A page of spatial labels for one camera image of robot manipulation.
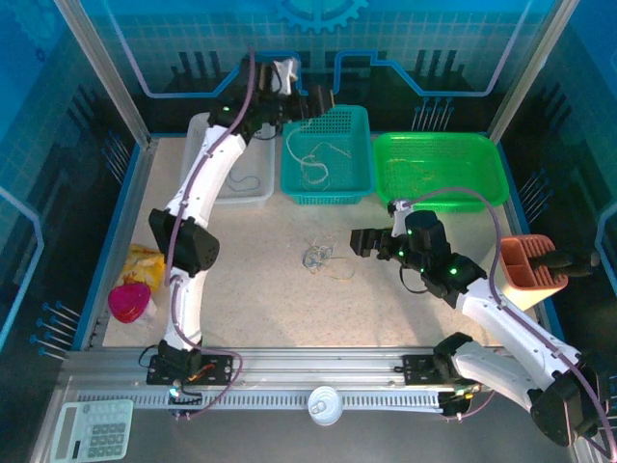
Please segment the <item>aluminium frame post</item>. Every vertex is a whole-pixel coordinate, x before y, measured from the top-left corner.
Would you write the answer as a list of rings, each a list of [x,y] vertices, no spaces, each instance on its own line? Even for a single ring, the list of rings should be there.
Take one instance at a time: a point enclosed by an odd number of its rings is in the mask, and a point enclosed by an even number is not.
[[[151,135],[100,36],[78,0],[53,0],[135,142],[143,150]]]
[[[546,65],[580,0],[553,0],[541,34],[530,47],[525,61],[506,92],[489,126],[488,138],[497,145],[514,120],[532,84]]]

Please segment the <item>white tin can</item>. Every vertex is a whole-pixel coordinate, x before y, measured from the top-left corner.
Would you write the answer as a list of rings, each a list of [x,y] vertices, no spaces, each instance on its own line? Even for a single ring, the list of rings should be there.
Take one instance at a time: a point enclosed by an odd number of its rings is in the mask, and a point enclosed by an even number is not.
[[[330,426],[335,424],[342,416],[342,398],[336,389],[321,386],[309,395],[307,408],[314,423],[320,426]]]

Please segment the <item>white calculator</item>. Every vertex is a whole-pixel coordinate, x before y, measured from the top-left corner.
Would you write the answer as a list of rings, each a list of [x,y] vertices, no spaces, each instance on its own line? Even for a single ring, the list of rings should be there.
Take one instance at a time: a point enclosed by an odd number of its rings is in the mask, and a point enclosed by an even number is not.
[[[125,457],[134,402],[112,399],[69,402],[56,423],[51,463],[102,463]]]

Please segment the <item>green plastic basket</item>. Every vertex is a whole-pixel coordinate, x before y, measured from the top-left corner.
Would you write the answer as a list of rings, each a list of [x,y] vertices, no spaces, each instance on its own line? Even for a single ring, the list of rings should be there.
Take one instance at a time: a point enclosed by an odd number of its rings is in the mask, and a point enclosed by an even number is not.
[[[376,192],[383,203],[416,200],[440,193],[418,208],[443,212],[476,212],[482,201],[454,187],[472,190],[492,206],[510,196],[496,145],[477,133],[389,132],[372,145]]]

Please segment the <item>orange white desk organizer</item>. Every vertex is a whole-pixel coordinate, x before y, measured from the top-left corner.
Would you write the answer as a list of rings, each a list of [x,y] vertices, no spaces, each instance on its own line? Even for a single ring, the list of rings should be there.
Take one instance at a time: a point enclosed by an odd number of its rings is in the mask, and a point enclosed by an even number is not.
[[[546,266],[537,269],[531,266],[532,258],[554,250],[552,241],[541,234],[512,235],[500,240],[496,286],[522,311],[529,310],[567,286],[567,276],[553,277]]]

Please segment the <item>yellow snack bag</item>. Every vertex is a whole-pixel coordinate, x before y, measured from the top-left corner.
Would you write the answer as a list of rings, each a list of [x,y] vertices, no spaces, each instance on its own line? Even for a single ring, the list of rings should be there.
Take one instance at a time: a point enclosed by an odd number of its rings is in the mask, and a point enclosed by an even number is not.
[[[116,285],[145,284],[155,293],[163,283],[164,256],[148,247],[131,244]]]

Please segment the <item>white plastic basket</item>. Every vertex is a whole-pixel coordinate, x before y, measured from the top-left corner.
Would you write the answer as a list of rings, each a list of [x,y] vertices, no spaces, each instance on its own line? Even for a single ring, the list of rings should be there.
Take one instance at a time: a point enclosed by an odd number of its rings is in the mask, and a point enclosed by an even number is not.
[[[197,159],[205,131],[208,128],[208,117],[208,113],[200,113],[189,121],[180,169],[180,182],[188,177]],[[265,206],[266,201],[274,192],[275,138],[276,128],[265,123],[230,169],[215,205]]]

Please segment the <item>pink lidded cup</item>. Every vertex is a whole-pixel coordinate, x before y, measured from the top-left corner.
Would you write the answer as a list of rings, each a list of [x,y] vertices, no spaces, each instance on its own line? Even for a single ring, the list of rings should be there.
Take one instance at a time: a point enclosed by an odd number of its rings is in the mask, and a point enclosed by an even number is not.
[[[144,283],[130,283],[117,286],[107,298],[112,316],[124,324],[145,321],[157,313],[157,307],[151,296],[151,290]]]

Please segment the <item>aluminium frame rail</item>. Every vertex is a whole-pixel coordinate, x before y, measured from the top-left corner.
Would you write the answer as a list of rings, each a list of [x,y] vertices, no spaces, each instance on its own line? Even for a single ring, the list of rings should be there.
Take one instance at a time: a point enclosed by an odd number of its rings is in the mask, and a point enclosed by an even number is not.
[[[249,348],[232,362],[233,374],[225,386],[148,385],[147,367],[153,351],[140,348],[106,348],[72,352],[59,375],[59,386],[76,399],[81,391],[168,390],[173,397],[200,398],[214,394],[204,408],[213,406],[232,390],[309,391],[329,386],[338,391],[429,391],[439,394],[441,414],[452,415],[465,407],[469,396],[491,388],[448,375],[445,384],[406,386],[402,374],[404,355],[433,355],[430,348]]]

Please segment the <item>teal plastic basket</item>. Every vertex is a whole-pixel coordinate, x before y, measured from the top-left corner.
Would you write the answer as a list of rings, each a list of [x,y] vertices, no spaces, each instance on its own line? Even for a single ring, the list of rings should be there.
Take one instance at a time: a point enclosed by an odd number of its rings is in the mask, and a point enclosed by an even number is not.
[[[337,105],[282,132],[281,190],[299,205],[357,204],[375,190],[367,111]]]

